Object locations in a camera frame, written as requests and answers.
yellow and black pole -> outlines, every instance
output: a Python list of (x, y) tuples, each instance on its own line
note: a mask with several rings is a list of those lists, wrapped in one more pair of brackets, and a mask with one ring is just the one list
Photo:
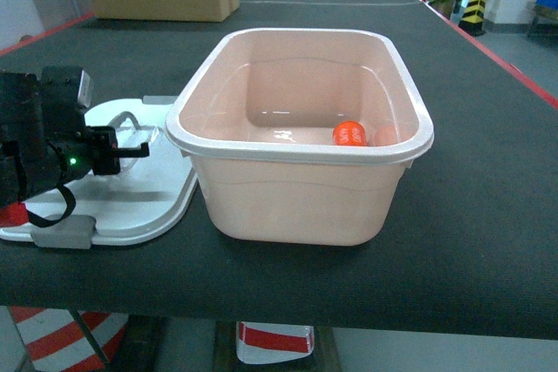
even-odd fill
[(485, 6), (487, 0), (469, 0), (465, 13), (459, 21), (459, 27), (467, 34), (477, 37), (485, 34), (482, 23), (485, 20)]

floor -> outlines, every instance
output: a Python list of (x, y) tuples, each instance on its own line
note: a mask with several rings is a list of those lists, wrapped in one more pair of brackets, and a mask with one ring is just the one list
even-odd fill
[[(558, 98), (558, 37), (477, 38)], [(558, 342), (337, 328), (344, 372), (555, 372)], [(171, 319), (155, 372), (210, 372), (214, 321)]]

orange ball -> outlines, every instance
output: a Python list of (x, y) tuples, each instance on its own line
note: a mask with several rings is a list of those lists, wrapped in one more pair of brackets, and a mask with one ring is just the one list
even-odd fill
[(333, 130), (335, 145), (366, 145), (364, 127), (356, 121), (344, 121)]

plastic tub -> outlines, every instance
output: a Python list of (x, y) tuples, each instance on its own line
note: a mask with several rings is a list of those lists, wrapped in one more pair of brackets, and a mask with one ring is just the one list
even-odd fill
[[(368, 146), (333, 145), (359, 122)], [(238, 239), (351, 246), (375, 236), (433, 126), (389, 39), (253, 29), (211, 52), (167, 115), (211, 220)]]

black table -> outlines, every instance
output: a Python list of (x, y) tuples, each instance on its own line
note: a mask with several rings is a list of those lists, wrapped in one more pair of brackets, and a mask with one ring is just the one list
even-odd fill
[(0, 242), (0, 304), (221, 320), (558, 338), (558, 112), (419, 0), (241, 0), (222, 24), (87, 20), (0, 57), (82, 65), (94, 105), (178, 95), (219, 40), (249, 27), (390, 38), (436, 139), (357, 247), (247, 242), (197, 191), (156, 240), (89, 251)]

